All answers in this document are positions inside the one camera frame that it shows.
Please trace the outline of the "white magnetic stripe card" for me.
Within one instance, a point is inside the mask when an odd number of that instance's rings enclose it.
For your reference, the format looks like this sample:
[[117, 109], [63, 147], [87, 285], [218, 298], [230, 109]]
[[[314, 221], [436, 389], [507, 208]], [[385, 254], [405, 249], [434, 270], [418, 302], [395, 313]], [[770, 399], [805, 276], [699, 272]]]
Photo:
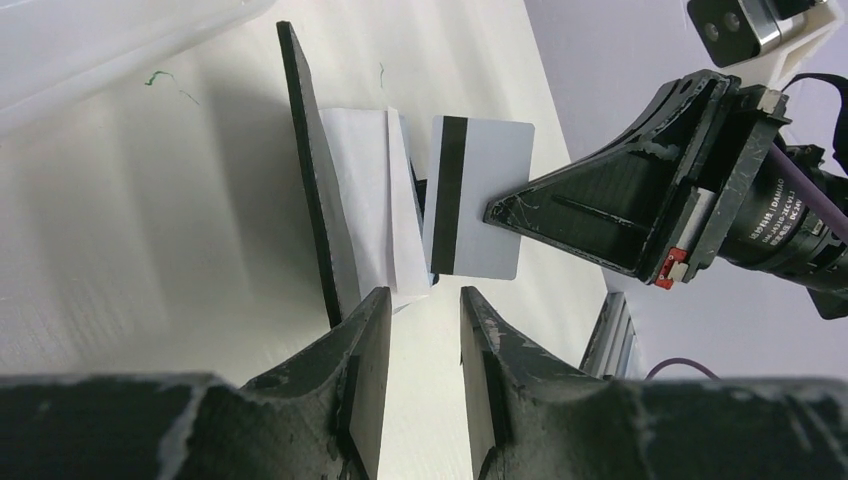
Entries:
[[531, 123], [436, 116], [425, 194], [423, 245], [437, 275], [512, 280], [521, 237], [484, 222], [489, 203], [529, 180]]

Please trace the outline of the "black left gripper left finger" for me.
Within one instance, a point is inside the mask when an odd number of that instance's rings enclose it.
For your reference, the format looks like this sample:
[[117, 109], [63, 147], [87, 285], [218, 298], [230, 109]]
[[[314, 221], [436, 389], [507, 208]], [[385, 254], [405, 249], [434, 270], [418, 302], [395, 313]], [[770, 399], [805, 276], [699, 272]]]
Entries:
[[376, 478], [391, 316], [391, 293], [377, 287], [327, 334], [242, 387], [258, 422], [246, 478]]

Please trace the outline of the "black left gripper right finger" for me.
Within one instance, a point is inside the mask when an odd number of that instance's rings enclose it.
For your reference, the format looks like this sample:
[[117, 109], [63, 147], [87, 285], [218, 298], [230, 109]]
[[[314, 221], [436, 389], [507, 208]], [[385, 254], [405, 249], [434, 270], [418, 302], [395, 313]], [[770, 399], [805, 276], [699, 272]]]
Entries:
[[633, 479], [636, 446], [620, 385], [562, 361], [460, 292], [461, 364], [476, 479]]

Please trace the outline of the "black card holder wallet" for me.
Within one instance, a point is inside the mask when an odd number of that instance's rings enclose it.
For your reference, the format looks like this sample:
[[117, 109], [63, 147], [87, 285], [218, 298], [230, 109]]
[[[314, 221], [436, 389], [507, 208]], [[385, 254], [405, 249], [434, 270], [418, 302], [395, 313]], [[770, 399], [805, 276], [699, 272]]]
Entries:
[[438, 277], [423, 248], [422, 189], [407, 122], [396, 109], [320, 108], [294, 26], [276, 24], [322, 295], [339, 324], [375, 288], [394, 310]]

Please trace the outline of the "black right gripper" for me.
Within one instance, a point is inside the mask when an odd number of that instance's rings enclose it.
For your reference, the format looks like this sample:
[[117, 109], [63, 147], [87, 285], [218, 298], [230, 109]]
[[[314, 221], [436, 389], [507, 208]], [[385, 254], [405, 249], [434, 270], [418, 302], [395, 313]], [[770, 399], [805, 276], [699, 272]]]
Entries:
[[790, 145], [783, 95], [701, 70], [660, 87], [615, 140], [500, 194], [484, 221], [668, 289], [715, 259], [847, 314], [847, 177]]

